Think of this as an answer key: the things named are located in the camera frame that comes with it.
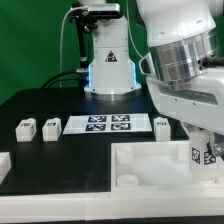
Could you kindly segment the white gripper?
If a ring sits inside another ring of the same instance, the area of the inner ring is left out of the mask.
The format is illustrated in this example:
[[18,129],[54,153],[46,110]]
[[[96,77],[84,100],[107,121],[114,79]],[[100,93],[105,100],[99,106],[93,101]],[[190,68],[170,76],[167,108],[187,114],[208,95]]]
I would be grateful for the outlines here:
[[167,83],[156,77],[151,54],[139,62],[147,63],[147,87],[157,111],[167,117],[181,121],[187,136],[200,127],[209,133],[208,149],[215,157],[224,156],[224,57],[203,57],[198,64],[204,74],[192,78],[190,88],[172,90]]

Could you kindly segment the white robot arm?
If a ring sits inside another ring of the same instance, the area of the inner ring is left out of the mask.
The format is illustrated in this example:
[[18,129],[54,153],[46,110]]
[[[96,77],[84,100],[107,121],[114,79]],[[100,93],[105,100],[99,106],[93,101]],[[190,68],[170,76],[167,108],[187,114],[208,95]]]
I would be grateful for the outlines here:
[[[93,25],[94,57],[84,91],[106,99],[140,88],[128,56],[128,19],[106,0],[80,0]],[[224,59],[219,56],[216,0],[136,0],[147,31],[146,83],[157,111],[190,132],[206,130],[224,157]]]

